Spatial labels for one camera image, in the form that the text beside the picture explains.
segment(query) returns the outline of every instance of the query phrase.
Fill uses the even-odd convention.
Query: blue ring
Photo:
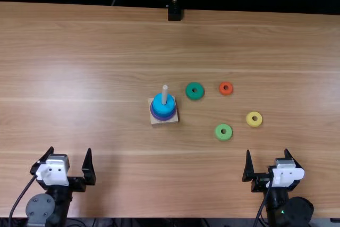
[[[167,96],[166,104],[162,104],[162,94],[158,94],[154,97],[152,101],[152,110],[159,117],[169,117],[176,110],[176,103],[171,95]]]

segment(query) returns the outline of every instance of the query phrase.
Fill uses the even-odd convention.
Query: wooden table
[[[262,194],[241,182],[246,150],[265,171],[288,148],[305,168],[290,196],[339,217],[340,17],[186,10],[168,22],[166,12],[0,3],[0,215],[54,146],[70,175],[93,151],[97,184],[74,193],[69,216],[255,217]],[[184,92],[194,81],[198,102]],[[152,127],[148,98],[163,84],[180,122]],[[215,138],[220,123],[231,140]],[[15,216],[42,192],[35,183]]]

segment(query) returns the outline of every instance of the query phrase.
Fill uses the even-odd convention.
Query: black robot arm
[[[287,149],[284,155],[284,158],[275,159],[275,165],[268,166],[268,172],[255,173],[247,150],[242,181],[251,181],[252,192],[262,192],[264,196],[268,192],[265,203],[270,227],[307,227],[313,215],[313,204],[302,197],[289,199],[288,196],[303,178],[304,169]],[[273,186],[268,188],[271,179]]]
[[[33,196],[26,206],[28,227],[63,227],[66,222],[73,192],[85,192],[86,186],[96,184],[91,148],[87,150],[82,172],[83,177],[67,176],[69,158],[54,154],[51,147],[31,168],[30,173],[46,190]]]

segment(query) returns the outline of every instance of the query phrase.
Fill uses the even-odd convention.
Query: wooden base
[[[154,118],[154,116],[151,114],[150,112],[150,107],[151,107],[151,103],[152,101],[154,100],[154,98],[149,98],[148,99],[148,102],[149,102],[149,113],[150,113],[150,121],[151,121],[151,124],[162,124],[162,123],[175,123],[175,122],[178,122],[179,121],[179,117],[178,117],[178,112],[177,112],[177,105],[176,105],[176,99],[174,96],[172,96],[175,100],[175,107],[176,107],[176,113],[174,116],[172,116],[169,120],[166,120],[166,121],[160,121],[156,118]]]

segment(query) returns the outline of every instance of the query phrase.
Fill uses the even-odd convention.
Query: dark green ring
[[[191,100],[198,100],[204,95],[204,88],[198,82],[192,82],[186,86],[185,94]]]

